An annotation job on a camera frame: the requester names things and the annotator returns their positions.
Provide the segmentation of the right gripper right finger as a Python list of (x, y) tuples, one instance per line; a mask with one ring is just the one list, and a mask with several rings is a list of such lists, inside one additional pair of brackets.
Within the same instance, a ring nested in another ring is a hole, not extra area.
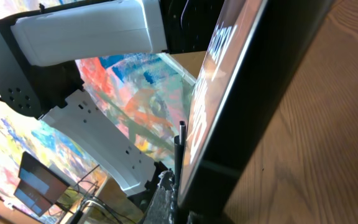
[(224, 212), (215, 215), (202, 215), (192, 211), (186, 214), (187, 224), (235, 224)]

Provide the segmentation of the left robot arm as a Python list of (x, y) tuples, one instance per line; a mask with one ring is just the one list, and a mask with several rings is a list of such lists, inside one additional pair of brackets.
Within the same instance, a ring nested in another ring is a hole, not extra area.
[(73, 1), (0, 19), (0, 100), (68, 136), (129, 197), (173, 167), (222, 1)]

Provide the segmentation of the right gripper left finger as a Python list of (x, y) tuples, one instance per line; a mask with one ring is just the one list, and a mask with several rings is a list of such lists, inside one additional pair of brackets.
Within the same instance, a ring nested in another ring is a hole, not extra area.
[(174, 224), (177, 206), (175, 175), (172, 170), (163, 171), (142, 224)]

